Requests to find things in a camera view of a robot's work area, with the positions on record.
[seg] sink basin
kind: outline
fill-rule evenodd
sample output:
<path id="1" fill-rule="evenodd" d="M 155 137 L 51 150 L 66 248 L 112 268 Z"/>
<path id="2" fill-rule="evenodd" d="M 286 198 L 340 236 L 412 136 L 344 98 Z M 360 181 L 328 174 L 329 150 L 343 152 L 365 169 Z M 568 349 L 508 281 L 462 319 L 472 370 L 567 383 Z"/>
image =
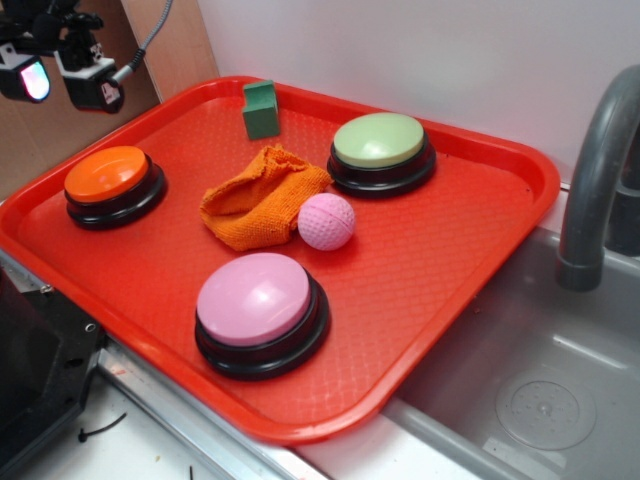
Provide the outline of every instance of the sink basin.
<path id="1" fill-rule="evenodd" d="M 557 245 L 536 229 L 396 398 L 505 478 L 640 478 L 640 267 L 607 252 L 598 289 L 565 291 Z"/>

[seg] orange towel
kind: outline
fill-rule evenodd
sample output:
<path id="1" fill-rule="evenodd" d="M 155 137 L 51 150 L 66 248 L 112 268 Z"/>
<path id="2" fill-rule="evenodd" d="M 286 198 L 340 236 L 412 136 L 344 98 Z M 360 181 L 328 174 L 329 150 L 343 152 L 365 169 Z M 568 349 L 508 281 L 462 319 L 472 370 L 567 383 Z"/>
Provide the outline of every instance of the orange towel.
<path id="1" fill-rule="evenodd" d="M 282 146 L 265 147 L 235 178 L 207 190 L 200 216 L 237 251 L 281 245 L 291 239 L 302 204 L 332 182 Z"/>

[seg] green sponge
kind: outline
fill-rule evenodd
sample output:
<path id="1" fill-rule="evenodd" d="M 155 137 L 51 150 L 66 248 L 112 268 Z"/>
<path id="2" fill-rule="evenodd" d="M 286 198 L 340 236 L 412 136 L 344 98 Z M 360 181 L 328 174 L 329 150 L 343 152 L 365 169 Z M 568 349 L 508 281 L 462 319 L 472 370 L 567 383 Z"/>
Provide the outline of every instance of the green sponge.
<path id="1" fill-rule="evenodd" d="M 242 115 L 249 138 L 257 140 L 279 135 L 278 102 L 273 81 L 249 83 L 243 91 L 246 104 Z"/>

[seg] pink ball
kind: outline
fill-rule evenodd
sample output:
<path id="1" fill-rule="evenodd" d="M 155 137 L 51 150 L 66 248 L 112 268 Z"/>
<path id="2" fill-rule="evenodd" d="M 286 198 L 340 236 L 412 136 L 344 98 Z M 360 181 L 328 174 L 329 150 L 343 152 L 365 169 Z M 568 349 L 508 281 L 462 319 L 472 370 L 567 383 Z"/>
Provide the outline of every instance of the pink ball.
<path id="1" fill-rule="evenodd" d="M 318 250 L 335 250 L 353 235 L 356 216 L 349 202 L 332 193 L 320 193 L 300 207 L 298 230 Z"/>

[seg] plastic tray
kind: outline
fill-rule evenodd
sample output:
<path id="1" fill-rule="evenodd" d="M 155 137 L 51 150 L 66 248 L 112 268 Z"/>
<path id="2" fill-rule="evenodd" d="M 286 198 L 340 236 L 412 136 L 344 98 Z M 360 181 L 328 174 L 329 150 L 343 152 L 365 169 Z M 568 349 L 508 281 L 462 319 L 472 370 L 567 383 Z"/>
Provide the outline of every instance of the plastic tray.
<path id="1" fill-rule="evenodd" d="M 281 134 L 250 141 L 242 86 L 255 81 L 195 86 L 30 183 L 0 207 L 0 247 L 238 428 L 293 445 L 378 412 L 551 206 L 560 180 L 531 148 L 421 120 L 438 152 L 426 185 L 392 199 L 349 198 L 356 234 L 340 250 L 320 252 L 297 236 L 267 249 L 296 259 L 326 290 L 326 343 L 282 377 L 230 380 L 212 371 L 194 341 L 200 287 L 240 255 L 201 222 L 205 190 L 265 145 L 326 166 L 336 130 L 379 111 L 278 84 Z M 167 175 L 167 196 L 128 226 L 82 230 L 65 211 L 64 178 L 86 155 L 115 145 L 148 153 Z"/>

